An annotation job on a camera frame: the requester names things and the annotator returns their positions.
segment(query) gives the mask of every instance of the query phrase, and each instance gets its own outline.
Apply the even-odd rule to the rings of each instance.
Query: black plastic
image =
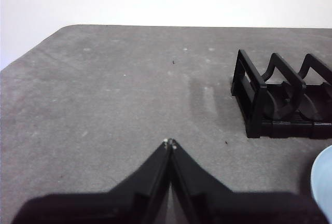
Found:
[[[266,84],[275,68],[287,81]],[[326,81],[306,85],[309,68]],[[306,55],[296,73],[273,53],[267,71],[260,75],[245,51],[239,50],[231,93],[237,98],[249,138],[332,137],[332,70],[312,54]]]
[[[168,139],[109,193],[54,194],[28,201],[13,224],[153,223],[169,183],[190,223],[324,223],[311,198],[234,193]]]

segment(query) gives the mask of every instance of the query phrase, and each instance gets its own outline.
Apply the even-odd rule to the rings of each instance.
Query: dust spot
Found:
[[[82,133],[82,137],[85,137],[88,134],[88,131]]]

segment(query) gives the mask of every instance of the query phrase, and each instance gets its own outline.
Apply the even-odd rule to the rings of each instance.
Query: gray table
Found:
[[[312,162],[332,139],[248,139],[230,95],[239,48],[260,73],[273,52],[296,71],[308,52],[332,66],[332,30],[109,25],[64,27],[10,64],[2,223],[32,197],[108,191],[166,137],[234,191],[309,195]]]

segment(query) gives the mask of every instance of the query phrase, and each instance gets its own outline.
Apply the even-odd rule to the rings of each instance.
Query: gray felt surface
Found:
[[[166,137],[234,191],[310,195],[312,162],[332,139],[248,139],[230,94],[239,48],[261,74],[273,52],[296,71],[308,52],[332,67],[332,30],[111,25],[64,27],[10,64],[2,223],[32,197],[108,191]],[[172,201],[167,208],[176,223]]]

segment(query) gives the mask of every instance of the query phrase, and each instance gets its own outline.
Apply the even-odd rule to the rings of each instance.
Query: black plastic rack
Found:
[[[275,68],[286,81],[267,84]],[[310,68],[325,82],[307,85],[304,78]],[[306,55],[296,73],[273,53],[266,72],[260,75],[246,52],[239,50],[231,93],[237,98],[249,138],[332,138],[332,70],[312,54]]]

